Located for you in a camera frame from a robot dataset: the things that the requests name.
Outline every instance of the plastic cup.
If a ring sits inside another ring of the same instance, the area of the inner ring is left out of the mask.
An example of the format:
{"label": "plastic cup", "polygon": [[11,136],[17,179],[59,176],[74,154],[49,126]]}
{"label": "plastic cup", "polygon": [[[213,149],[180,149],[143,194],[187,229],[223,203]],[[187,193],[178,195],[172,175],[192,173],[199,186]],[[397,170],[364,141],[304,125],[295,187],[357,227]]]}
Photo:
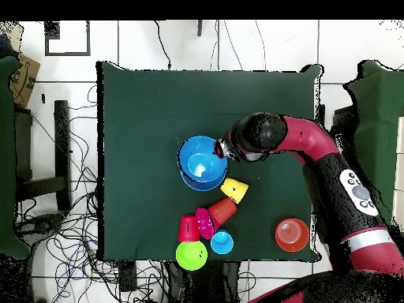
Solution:
{"label": "plastic cup", "polygon": [[195,216],[182,216],[179,241],[199,241],[198,222]]}
{"label": "plastic cup", "polygon": [[284,219],[276,227],[275,240],[287,252],[302,250],[309,239],[309,228],[300,219]]}
{"label": "plastic cup", "polygon": [[211,239],[219,228],[219,224],[214,223],[208,209],[198,208],[196,210],[196,220],[200,235],[205,239]]}
{"label": "plastic cup", "polygon": [[208,251],[200,241],[181,243],[175,251],[178,264],[187,271],[199,270],[208,259]]}
{"label": "plastic cup", "polygon": [[218,254],[229,253],[233,245],[233,238],[223,229],[220,229],[211,239],[211,249]]}
{"label": "plastic cup", "polygon": [[208,210],[211,214],[213,223],[217,224],[219,227],[237,211],[237,207],[234,202],[227,197],[226,199],[220,200],[218,203],[210,206]]}
{"label": "plastic cup", "polygon": [[220,187],[220,190],[224,192],[231,200],[233,200],[234,203],[239,204],[248,188],[249,186],[243,184],[242,182],[226,178],[223,185]]}

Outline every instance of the small blue cup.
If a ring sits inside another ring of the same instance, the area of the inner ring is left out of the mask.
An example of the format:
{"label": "small blue cup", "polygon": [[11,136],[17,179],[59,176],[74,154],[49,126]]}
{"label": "small blue cup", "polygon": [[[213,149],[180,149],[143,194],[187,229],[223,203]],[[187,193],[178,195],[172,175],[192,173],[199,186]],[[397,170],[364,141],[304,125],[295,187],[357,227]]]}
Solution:
{"label": "small blue cup", "polygon": [[223,229],[218,230],[211,238],[211,249],[218,254],[229,253],[233,245],[233,238]]}

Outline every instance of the red bowl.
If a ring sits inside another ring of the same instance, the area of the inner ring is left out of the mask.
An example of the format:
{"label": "red bowl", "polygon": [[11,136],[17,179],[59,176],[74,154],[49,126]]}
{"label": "red bowl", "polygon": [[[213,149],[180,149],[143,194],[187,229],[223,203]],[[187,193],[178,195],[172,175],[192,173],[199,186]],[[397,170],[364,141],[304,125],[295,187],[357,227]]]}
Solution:
{"label": "red bowl", "polygon": [[284,219],[276,227],[275,240],[287,252],[302,250],[309,239],[309,228],[300,219]]}

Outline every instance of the robot control buttons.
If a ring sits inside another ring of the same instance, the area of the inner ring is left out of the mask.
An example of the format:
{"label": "robot control buttons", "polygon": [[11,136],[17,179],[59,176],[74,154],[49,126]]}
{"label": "robot control buttons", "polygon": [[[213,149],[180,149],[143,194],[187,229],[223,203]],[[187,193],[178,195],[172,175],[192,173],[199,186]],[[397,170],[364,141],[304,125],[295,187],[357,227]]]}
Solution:
{"label": "robot control buttons", "polygon": [[339,180],[358,211],[371,216],[379,214],[376,206],[372,203],[369,191],[361,184],[352,170],[344,170],[339,175]]}
{"label": "robot control buttons", "polygon": [[352,193],[361,200],[368,200],[370,198],[369,191],[361,185],[356,185],[352,188]]}

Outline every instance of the green table cover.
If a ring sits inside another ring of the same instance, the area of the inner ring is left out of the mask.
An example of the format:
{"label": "green table cover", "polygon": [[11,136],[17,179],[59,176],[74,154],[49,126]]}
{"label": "green table cover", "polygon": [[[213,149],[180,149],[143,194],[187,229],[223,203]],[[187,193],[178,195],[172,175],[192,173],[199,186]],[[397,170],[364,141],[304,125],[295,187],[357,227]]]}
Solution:
{"label": "green table cover", "polygon": [[[314,116],[318,65],[301,73],[128,71],[102,62],[104,114],[104,259],[175,260],[183,215],[223,199],[219,187],[197,192],[181,179],[177,152],[196,135],[220,138],[238,119],[257,111]],[[290,153],[262,163],[228,162],[227,177],[249,185],[238,211],[223,225],[233,250],[214,260],[316,261],[309,244],[282,251],[279,221],[310,225],[311,201],[301,164]]]}

